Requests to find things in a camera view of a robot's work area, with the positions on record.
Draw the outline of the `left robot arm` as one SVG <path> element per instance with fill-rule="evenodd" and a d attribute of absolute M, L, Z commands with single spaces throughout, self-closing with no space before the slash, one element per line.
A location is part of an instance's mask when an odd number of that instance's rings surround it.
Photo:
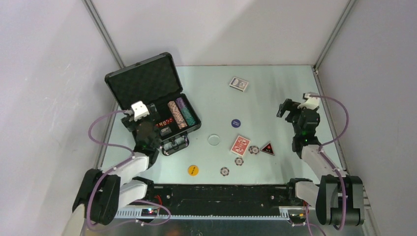
<path fill-rule="evenodd" d="M 125 160 L 107 170 L 89 169 L 85 173 L 73 209 L 84 207 L 84 219 L 90 230 L 95 230 L 97 224 L 110 224 L 120 208 L 145 197 L 148 183 L 136 179 L 136 176 L 152 167 L 159 155 L 161 140 L 151 115 L 137 116 L 129 114 L 127 110 L 122 111 L 126 115 L 122 121 L 133 130 L 136 138 L 134 147 L 105 143 L 92 136 L 92 130 L 99 121 L 118 113 L 119 111 L 114 111 L 100 116 L 88 130 L 88 137 L 96 144 L 122 148 L 129 152 Z"/>

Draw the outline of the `black triangular all-in marker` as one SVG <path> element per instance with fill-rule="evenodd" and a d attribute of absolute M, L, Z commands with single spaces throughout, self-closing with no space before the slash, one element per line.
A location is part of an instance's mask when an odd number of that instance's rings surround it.
<path fill-rule="evenodd" d="M 271 141 L 266 142 L 265 145 L 262 146 L 260 151 L 263 153 L 269 154 L 271 156 L 275 156 L 275 152 L 273 150 Z"/>

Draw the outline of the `black poker set case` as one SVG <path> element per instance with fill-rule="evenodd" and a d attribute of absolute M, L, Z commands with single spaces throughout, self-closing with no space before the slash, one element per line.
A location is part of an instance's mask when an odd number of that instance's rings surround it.
<path fill-rule="evenodd" d="M 168 102 L 183 98 L 196 124 L 179 129 L 174 120 L 172 123 L 157 126 L 159 134 L 163 127 L 170 127 L 172 131 L 166 136 L 160 134 L 160 150 L 165 156 L 188 147 L 188 134 L 201 127 L 201 120 L 183 93 L 173 57 L 168 52 L 111 72 L 105 76 L 104 81 L 122 110 L 128 110 L 129 114 L 132 114 L 131 105 L 142 101 L 154 118 L 155 124 L 174 118 Z"/>

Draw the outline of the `blue playing card deck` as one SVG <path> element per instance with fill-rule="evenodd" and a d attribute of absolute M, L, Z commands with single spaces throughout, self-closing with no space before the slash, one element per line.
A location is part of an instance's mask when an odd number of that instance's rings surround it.
<path fill-rule="evenodd" d="M 241 92 L 245 92 L 249 85 L 249 82 L 246 80 L 243 80 L 238 77 L 233 77 L 232 80 L 229 82 L 229 87 L 239 90 Z"/>

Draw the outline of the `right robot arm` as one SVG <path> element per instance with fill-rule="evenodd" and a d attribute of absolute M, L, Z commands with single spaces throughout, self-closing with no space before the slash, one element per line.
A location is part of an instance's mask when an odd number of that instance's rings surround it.
<path fill-rule="evenodd" d="M 340 230 L 344 226 L 364 223 L 363 182 L 338 168 L 322 148 L 316 128 L 320 123 L 318 103 L 299 103 L 286 99 L 279 105 L 277 117 L 288 112 L 285 120 L 293 126 L 292 151 L 319 178 L 319 185 L 311 180 L 293 178 L 292 194 L 315 208 L 322 225 Z"/>

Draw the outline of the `red playing card deck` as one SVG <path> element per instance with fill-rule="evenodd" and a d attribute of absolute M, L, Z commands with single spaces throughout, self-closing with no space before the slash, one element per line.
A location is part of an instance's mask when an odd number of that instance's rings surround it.
<path fill-rule="evenodd" d="M 248 138 L 238 135 L 230 149 L 230 152 L 239 157 L 244 157 L 250 143 L 251 141 Z"/>

